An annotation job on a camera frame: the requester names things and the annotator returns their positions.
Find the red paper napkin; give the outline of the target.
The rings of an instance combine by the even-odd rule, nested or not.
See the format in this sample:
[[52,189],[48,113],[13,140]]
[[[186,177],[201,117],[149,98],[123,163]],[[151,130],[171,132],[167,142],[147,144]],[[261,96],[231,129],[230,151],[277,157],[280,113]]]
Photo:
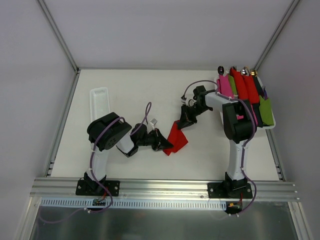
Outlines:
[[189,143],[182,130],[178,128],[179,122],[179,120],[176,120],[173,123],[170,133],[168,135],[167,140],[173,145],[173,147],[163,150],[163,152],[167,156],[170,156],[171,153],[177,153],[179,150],[181,150],[184,146],[186,146]]

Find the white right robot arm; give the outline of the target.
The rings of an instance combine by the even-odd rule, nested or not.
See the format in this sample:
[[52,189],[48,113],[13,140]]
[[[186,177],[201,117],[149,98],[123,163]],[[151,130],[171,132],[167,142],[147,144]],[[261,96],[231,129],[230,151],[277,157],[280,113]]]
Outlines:
[[203,85],[193,90],[193,100],[193,105],[184,103],[181,106],[178,129],[197,123],[197,116],[205,111],[218,110],[222,113],[224,134],[229,139],[229,164],[224,180],[219,184],[208,185],[209,197],[252,199],[252,188],[245,173],[248,156],[246,150],[257,126],[249,101],[233,99],[216,90],[206,90]]

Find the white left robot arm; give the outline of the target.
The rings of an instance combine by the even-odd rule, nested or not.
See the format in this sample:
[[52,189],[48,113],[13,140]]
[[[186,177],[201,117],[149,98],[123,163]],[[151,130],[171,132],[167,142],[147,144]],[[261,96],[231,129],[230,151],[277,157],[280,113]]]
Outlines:
[[144,119],[132,127],[122,117],[111,112],[89,124],[87,133],[92,152],[89,168],[78,181],[77,195],[103,195],[106,193],[105,189],[108,189],[113,196],[117,194],[111,189],[106,174],[109,151],[113,147],[128,158],[137,153],[139,147],[151,147],[155,152],[173,147],[158,128],[148,131],[145,121]]

